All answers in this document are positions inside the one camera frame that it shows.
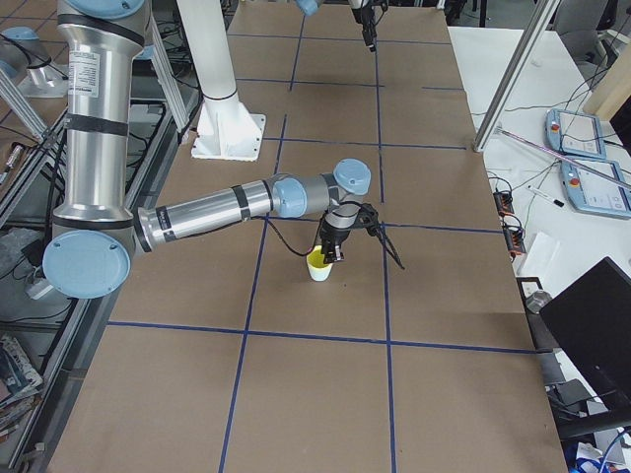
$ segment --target white table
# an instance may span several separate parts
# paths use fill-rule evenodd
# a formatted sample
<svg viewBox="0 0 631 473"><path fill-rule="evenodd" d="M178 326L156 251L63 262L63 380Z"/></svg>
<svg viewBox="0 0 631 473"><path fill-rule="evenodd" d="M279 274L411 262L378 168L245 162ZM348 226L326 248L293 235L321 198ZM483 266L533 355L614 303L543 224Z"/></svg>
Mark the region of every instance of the white table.
<svg viewBox="0 0 631 473"><path fill-rule="evenodd" d="M521 34L516 30L450 28L458 68L476 126L483 118L476 113L483 113L491 102ZM566 101L583 82L557 33L545 32L506 109ZM583 85L579 93L587 89ZM585 96L572 101L568 108L577 109ZM543 126L546 111L547 108L542 107L505 112L501 124L530 141L545 144ZM602 128L605 135L613 131L608 123L604 123ZM617 141L615 137L608 140ZM606 151L609 159L631 170L631 158L622 148L607 145ZM484 161L487 169L506 178L513 186L552 163L551 157L508 137L492 138L484 152ZM531 184L538 185L542 179L543 175ZM526 249L530 249L539 232L558 240L560 246L546 267L538 274L528 276L538 276L545 290L555 297L605 256L611 257L627 274L631 274L631 221L578 213L567 201L558 166L544 180L541 190L567 203L558 208L540 197L532 202L526 226ZM532 196L527 186L514 193L516 215L524 224ZM516 273L522 263L522 258L515 261Z"/></svg>

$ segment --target white cup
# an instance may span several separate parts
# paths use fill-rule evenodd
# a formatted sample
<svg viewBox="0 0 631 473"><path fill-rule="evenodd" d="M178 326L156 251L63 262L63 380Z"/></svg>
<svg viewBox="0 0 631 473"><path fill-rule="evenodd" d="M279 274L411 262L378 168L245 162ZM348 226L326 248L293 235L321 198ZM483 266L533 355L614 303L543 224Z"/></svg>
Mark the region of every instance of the white cup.
<svg viewBox="0 0 631 473"><path fill-rule="evenodd" d="M324 255L320 253L321 250L321 245L315 246L312 252L307 255L307 268L314 281L325 281L333 267L332 263L324 263Z"/></svg>

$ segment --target blue cable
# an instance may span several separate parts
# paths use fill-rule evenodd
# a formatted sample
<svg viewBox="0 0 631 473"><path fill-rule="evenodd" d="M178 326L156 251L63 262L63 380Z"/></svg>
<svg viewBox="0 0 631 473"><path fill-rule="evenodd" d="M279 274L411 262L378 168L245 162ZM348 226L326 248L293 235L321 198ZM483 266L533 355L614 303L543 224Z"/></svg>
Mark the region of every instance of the blue cable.
<svg viewBox="0 0 631 473"><path fill-rule="evenodd" d="M618 434L618 436L609 444L609 446L607 447L607 450L604 451L604 455L602 456L602 464L600 465L600 468L598 469L598 473L604 473L605 471L604 469L606 468L606 464L607 464L607 457L611 453L611 450L618 443L618 441L622 439L626 434L629 434L629 432L631 432L631 429L625 429L620 434Z"/></svg>

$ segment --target black monitor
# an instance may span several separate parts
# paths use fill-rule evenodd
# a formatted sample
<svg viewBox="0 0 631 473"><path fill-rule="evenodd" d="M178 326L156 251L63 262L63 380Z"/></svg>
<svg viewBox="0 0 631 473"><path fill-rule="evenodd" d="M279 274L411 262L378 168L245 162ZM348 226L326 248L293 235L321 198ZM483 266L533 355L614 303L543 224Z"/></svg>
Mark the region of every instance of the black monitor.
<svg viewBox="0 0 631 473"><path fill-rule="evenodd" d="M631 406L631 278L606 257L541 310L609 410Z"/></svg>

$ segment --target label sticker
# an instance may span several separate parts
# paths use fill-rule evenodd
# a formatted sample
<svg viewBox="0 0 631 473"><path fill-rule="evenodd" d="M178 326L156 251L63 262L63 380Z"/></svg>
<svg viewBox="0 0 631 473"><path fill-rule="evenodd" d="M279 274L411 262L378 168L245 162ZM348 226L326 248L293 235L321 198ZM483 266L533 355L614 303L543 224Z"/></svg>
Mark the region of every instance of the label sticker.
<svg viewBox="0 0 631 473"><path fill-rule="evenodd" d="M68 68L68 95L99 96L101 56L95 52L70 51Z"/></svg>

